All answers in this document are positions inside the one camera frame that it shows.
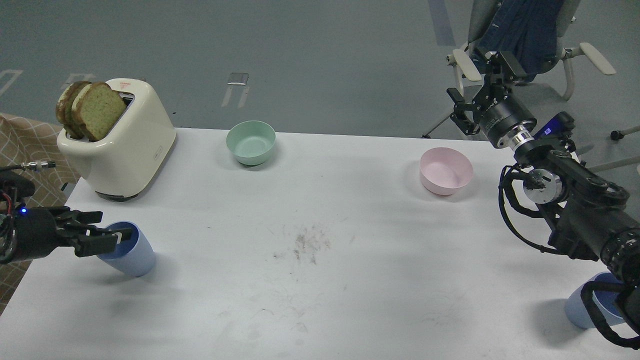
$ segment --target white toaster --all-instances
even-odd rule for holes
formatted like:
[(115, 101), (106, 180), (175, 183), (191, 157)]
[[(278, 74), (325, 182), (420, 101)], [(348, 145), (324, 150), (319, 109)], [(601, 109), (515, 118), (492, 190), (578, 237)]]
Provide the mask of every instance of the white toaster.
[(135, 79), (106, 83), (127, 103), (111, 131), (90, 142), (72, 139), (63, 129), (58, 148), (98, 195), (125, 201), (151, 182), (175, 141), (175, 128), (148, 83)]

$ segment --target green bowl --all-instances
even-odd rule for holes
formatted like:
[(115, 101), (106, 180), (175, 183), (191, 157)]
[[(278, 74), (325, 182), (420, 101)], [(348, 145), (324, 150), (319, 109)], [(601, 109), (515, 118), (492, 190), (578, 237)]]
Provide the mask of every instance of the green bowl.
[(273, 154), (276, 132), (262, 121), (245, 121), (227, 134), (227, 147), (237, 161), (245, 165), (259, 165)]

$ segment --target blue cup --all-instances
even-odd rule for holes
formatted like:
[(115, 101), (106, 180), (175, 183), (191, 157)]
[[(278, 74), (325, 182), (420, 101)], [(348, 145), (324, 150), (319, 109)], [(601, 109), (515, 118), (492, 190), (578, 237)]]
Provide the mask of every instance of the blue cup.
[(98, 258), (113, 268), (134, 277), (145, 275), (156, 264), (156, 254), (140, 228), (132, 222), (116, 222), (107, 226), (109, 230), (130, 227), (131, 238), (116, 245), (114, 252), (100, 254)]
[[(596, 274), (589, 281), (609, 282), (614, 284), (622, 283), (610, 272), (601, 272)], [(566, 313), (566, 317), (569, 318), (569, 321), (571, 321), (575, 326), (583, 329), (592, 329), (595, 328), (595, 325), (593, 325), (593, 322), (589, 317), (589, 313), (580, 298), (580, 291), (582, 291), (583, 286), (584, 285), (577, 288), (564, 303), (564, 313)], [(610, 291), (593, 292), (593, 301), (598, 306), (600, 312), (604, 315), (609, 326), (625, 322), (614, 305), (616, 296), (616, 293), (612, 293)]]

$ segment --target robotic hand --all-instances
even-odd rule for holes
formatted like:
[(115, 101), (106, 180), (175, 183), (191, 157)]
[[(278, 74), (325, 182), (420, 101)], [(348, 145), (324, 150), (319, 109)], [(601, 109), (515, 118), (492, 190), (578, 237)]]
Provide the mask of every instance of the robotic hand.
[(113, 252), (116, 244), (129, 240), (132, 229), (112, 231), (94, 225), (101, 211), (82, 212), (66, 206), (30, 208), (22, 201), (35, 192), (34, 184), (9, 170), (40, 170), (55, 167), (50, 161), (0, 168), (0, 264), (44, 258), (56, 247), (73, 247), (76, 256)]
[[(637, 350), (640, 336), (618, 336), (593, 302), (596, 290), (617, 293), (616, 307), (640, 334), (640, 224), (624, 212), (629, 193), (571, 157), (575, 151), (570, 139), (573, 119), (567, 113), (559, 113), (532, 135), (536, 119), (512, 92), (512, 86), (527, 74), (511, 53), (479, 51), (486, 58), (484, 85), (471, 103), (465, 102), (457, 88), (447, 89), (454, 101), (450, 118), (466, 135), (482, 131), (495, 148), (508, 146), (514, 151), (516, 164), (505, 167), (500, 177), (499, 206), (506, 225), (541, 252), (572, 259), (599, 258), (623, 284), (588, 282), (581, 293), (582, 302), (607, 340)], [(466, 111), (473, 113), (472, 120)], [(512, 185), (515, 180), (523, 182), (524, 192), (537, 210), (518, 203)], [(535, 244), (517, 232), (504, 209), (504, 196), (517, 212), (545, 219), (551, 228), (551, 247)]]

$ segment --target bread slice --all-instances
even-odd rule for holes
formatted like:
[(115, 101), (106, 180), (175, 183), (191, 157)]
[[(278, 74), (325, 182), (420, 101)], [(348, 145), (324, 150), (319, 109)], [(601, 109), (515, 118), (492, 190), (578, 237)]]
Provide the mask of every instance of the bread slice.
[(78, 93), (71, 106), (71, 116), (84, 135), (96, 142), (107, 136), (126, 107), (107, 83), (93, 83)]
[(56, 104), (56, 118), (65, 128), (65, 131), (73, 139), (82, 139), (84, 134), (80, 129), (80, 126), (71, 117), (71, 106), (78, 93), (87, 85), (91, 84), (89, 81), (76, 81), (69, 85)]

